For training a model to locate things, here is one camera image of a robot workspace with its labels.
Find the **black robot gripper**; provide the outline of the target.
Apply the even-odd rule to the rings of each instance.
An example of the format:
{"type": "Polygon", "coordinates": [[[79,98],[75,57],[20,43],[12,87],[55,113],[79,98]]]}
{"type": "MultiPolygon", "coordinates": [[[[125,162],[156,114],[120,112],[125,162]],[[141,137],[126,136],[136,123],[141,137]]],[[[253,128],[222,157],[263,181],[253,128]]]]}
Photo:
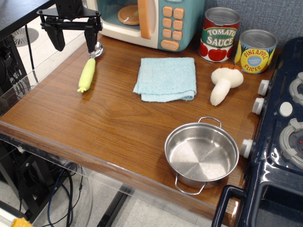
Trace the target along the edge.
{"type": "Polygon", "coordinates": [[[99,11],[86,8],[81,0],[56,0],[54,8],[40,9],[37,15],[56,50],[65,47],[62,30],[84,30],[88,52],[95,51],[98,31],[103,28],[99,11]]]}

